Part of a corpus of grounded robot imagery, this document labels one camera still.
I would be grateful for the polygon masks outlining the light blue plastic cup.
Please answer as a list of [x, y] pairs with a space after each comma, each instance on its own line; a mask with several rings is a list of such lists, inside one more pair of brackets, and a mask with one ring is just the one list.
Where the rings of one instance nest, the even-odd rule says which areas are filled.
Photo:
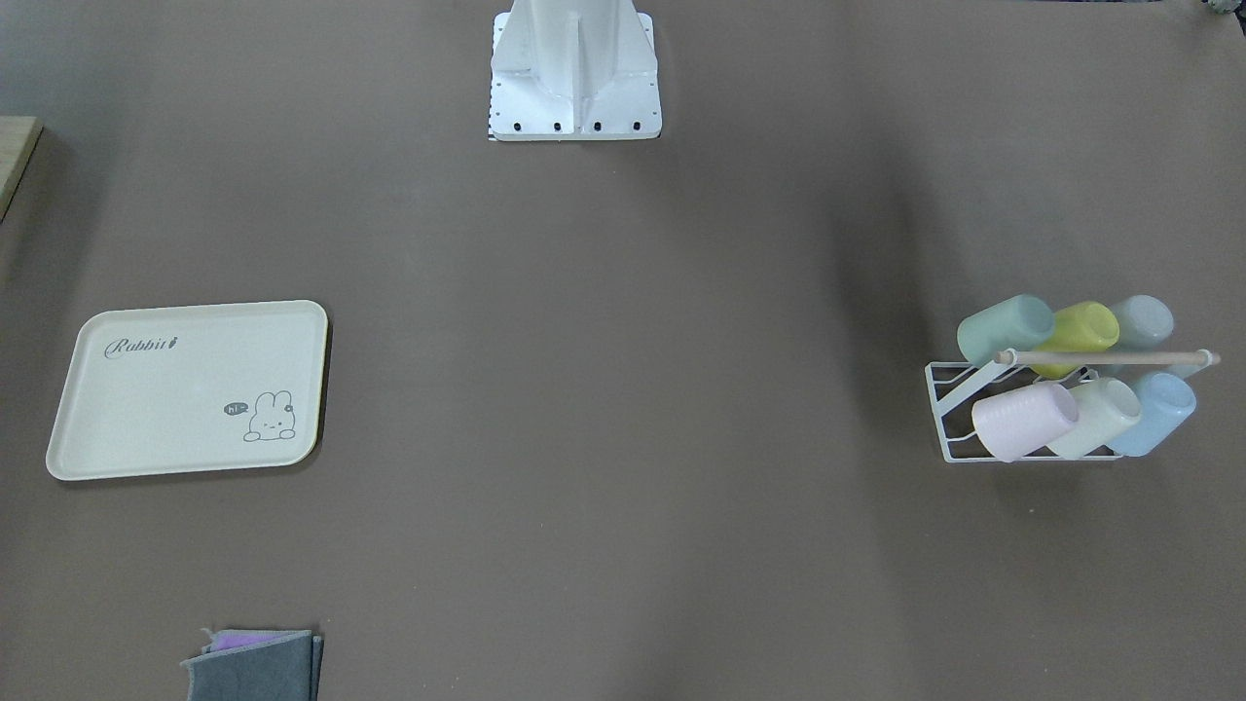
[[1175, 374], [1144, 374], [1131, 385], [1141, 405], [1138, 425], [1109, 440], [1106, 448], [1118, 456], [1143, 457], [1168, 440], [1197, 408], [1192, 387]]

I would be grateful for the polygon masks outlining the pink plastic cup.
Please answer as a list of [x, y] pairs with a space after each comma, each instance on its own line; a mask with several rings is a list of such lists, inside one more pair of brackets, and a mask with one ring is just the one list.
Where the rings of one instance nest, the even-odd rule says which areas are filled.
[[977, 438], [996, 459], [1018, 461], [1072, 433], [1079, 418], [1077, 398], [1055, 382], [1017, 387], [971, 406]]

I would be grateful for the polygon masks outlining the green plastic cup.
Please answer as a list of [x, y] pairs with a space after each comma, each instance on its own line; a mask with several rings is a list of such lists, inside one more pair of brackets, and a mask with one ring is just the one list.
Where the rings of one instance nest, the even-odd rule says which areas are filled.
[[974, 367], [992, 362], [998, 351], [1030, 351], [1050, 337], [1055, 313], [1040, 298], [1018, 294], [971, 314], [956, 332], [958, 350]]

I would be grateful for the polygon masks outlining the cream rabbit print tray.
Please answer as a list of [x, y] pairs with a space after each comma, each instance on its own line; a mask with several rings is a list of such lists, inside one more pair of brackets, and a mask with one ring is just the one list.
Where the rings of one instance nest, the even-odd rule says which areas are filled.
[[91, 316], [46, 469], [88, 482], [298, 464], [319, 436], [329, 331], [309, 299]]

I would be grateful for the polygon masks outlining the wooden cutting board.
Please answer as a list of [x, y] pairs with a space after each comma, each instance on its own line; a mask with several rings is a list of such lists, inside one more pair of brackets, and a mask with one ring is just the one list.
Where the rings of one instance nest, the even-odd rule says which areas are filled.
[[36, 143], [44, 133], [44, 121], [34, 116], [1, 116], [1, 219], [12, 207], [19, 183]]

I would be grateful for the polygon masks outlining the grey folded cloth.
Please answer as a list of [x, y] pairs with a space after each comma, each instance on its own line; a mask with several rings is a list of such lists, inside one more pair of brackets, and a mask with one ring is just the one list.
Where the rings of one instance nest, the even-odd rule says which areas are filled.
[[323, 637], [312, 630], [260, 645], [187, 657], [188, 700], [315, 700]]

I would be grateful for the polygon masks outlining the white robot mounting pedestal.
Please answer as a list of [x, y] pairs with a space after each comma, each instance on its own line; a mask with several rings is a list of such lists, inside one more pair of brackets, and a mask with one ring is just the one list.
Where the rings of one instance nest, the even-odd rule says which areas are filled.
[[655, 27], [635, 2], [516, 1], [491, 37], [490, 139], [660, 136]]

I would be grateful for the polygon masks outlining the yellow plastic cup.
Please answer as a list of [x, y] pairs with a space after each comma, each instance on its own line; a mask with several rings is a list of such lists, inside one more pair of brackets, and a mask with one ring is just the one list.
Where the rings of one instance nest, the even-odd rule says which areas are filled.
[[1084, 301], [1054, 314], [1054, 331], [1037, 354], [1103, 354], [1118, 342], [1116, 314], [1103, 303]]

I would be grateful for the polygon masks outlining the pale cream plastic cup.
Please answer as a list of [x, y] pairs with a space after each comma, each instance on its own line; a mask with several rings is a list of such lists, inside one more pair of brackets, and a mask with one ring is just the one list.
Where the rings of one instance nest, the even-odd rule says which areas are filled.
[[1063, 459], [1082, 459], [1141, 420], [1141, 400], [1120, 379], [1094, 379], [1072, 388], [1079, 417], [1072, 431], [1045, 445]]

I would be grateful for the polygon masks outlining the purple folded cloth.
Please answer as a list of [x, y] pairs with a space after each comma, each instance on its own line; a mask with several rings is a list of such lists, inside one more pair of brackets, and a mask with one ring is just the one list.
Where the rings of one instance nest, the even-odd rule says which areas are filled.
[[218, 631], [204, 630], [208, 635], [209, 642], [201, 649], [202, 655], [209, 655], [209, 652], [224, 651], [224, 649], [232, 647], [245, 647], [253, 645], [260, 645], [265, 642], [277, 642], [277, 640], [290, 635], [290, 631], [280, 630], [243, 630], [243, 629], [224, 629]]

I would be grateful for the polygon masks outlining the grey plastic cup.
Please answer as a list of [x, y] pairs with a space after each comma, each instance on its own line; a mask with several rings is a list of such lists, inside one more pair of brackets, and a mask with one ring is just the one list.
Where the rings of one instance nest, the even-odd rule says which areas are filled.
[[1113, 351], [1153, 351], [1171, 336], [1175, 316], [1161, 299], [1138, 294], [1109, 306], [1118, 322]]

